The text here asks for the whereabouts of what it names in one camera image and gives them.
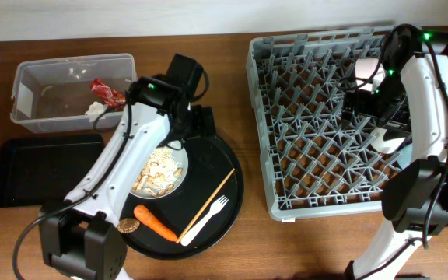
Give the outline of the white cup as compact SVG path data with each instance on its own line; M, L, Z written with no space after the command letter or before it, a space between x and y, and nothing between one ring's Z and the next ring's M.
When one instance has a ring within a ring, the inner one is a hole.
M387 130L385 128L374 128L370 134L374 137L371 146L374 150L383 154L396 152L407 138L405 134L399 131Z

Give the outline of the pink bowl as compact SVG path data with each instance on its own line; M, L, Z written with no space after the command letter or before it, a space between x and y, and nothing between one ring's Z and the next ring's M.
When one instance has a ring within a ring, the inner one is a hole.
M376 69L378 59L377 58L363 58L355 62L355 77L356 85L360 86L364 83L364 79L368 79L373 71ZM365 90L374 94L377 87L384 80L386 74L382 66L380 66L373 77L372 82L368 82L364 86L360 87L361 90Z

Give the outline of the grey plate with food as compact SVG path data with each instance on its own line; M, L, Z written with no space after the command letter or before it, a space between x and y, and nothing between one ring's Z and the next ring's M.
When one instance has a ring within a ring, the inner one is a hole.
M189 158L183 143L170 142L156 148L131 187L139 198L163 198L173 193L184 181Z

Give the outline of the red snack wrapper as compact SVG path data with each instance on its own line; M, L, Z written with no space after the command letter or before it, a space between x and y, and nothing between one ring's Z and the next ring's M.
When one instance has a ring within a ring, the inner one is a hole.
M94 79L89 87L108 107L122 107L126 103L126 99L122 94L99 79Z

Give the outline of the white tissue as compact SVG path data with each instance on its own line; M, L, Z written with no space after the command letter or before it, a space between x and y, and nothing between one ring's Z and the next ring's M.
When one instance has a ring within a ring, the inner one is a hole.
M108 106L106 104L95 101L89 106L85 115L89 118L90 122L94 122L107 108Z

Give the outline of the light blue cup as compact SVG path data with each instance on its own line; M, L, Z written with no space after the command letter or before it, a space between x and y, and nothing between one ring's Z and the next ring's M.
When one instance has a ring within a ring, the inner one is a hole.
M408 167L411 163L411 150L410 149L402 149L400 151L401 155L397 159L398 166L403 170Z

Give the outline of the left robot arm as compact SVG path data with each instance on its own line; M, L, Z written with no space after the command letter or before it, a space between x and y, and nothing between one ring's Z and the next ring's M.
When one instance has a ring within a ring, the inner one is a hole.
M121 122L100 157L63 203L40 213L44 263L73 279L127 279L127 245L117 225L135 179L152 152L203 135L196 89L208 76L175 54L166 73L141 77L126 92Z

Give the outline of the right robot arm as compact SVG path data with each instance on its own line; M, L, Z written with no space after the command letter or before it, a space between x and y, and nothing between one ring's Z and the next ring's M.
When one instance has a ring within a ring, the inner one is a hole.
M411 161L387 181L384 220L364 254L345 269L347 279L393 279L418 247L448 227L448 32L395 26L383 41L373 76L339 79L342 121L362 114L385 126L408 107Z

